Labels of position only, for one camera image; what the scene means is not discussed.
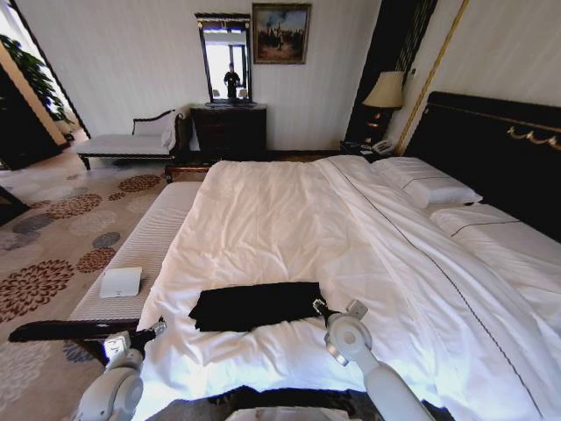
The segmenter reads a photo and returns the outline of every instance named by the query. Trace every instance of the mirror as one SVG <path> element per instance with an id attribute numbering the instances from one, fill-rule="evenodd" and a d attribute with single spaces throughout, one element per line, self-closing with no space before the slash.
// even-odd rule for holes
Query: mirror
<path id="1" fill-rule="evenodd" d="M 212 103 L 250 103 L 250 15 L 196 13 Z"/>

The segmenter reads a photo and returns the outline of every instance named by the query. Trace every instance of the white bed sheet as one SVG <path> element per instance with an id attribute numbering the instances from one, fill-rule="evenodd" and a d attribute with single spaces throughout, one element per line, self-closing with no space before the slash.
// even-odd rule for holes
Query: white bed sheet
<path id="1" fill-rule="evenodd" d="M 478 281 L 493 278 L 359 157 L 220 162 L 143 310 L 139 328 L 169 327 L 146 348 L 136 418 L 240 385 L 364 390 L 326 352 L 320 318 L 201 333 L 188 317 L 203 289 L 310 280 L 334 310 L 365 303 L 376 356 L 457 420 L 556 419 L 559 366 L 512 287 Z"/>

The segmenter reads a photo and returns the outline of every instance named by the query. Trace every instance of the black towel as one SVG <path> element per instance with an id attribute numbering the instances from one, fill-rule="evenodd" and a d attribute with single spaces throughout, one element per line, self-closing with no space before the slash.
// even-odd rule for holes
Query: black towel
<path id="1" fill-rule="evenodd" d="M 208 289 L 189 316 L 201 332 L 249 332 L 258 326 L 319 317 L 313 307 L 317 298 L 325 303 L 318 282 Z"/>

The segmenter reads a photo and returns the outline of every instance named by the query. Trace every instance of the potted plant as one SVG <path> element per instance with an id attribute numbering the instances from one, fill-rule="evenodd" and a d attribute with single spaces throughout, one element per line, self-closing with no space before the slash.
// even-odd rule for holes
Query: potted plant
<path id="1" fill-rule="evenodd" d="M 54 88 L 51 85 L 52 80 L 43 73 L 45 63 L 39 60 L 32 54 L 27 53 L 21 49 L 21 44 L 14 39 L 0 34 L 0 41 L 8 50 L 11 59 L 14 60 L 19 70 L 24 74 L 24 78 L 32 87 L 35 95 L 43 104 L 51 118 L 57 121 L 63 121 L 66 124 L 72 124 L 66 114 L 64 113 L 64 105 L 62 101 L 56 96 Z M 54 105 L 56 111 L 51 110 L 51 105 Z"/>

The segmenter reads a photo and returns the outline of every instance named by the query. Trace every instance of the white wall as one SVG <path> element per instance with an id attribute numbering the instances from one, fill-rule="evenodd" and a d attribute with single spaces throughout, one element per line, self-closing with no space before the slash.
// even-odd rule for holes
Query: white wall
<path id="1" fill-rule="evenodd" d="M 405 105 L 388 136 L 399 139 L 461 0 L 440 0 L 413 64 Z M 561 105 L 561 1 L 470 0 L 427 95 L 433 90 Z M 426 97 L 408 130 L 415 131 Z"/>
<path id="2" fill-rule="evenodd" d="M 338 148 L 380 0 L 309 0 L 304 66 L 252 65 L 271 149 Z M 208 102 L 195 12 L 251 13 L 251 0 L 18 0 L 90 134 Z"/>

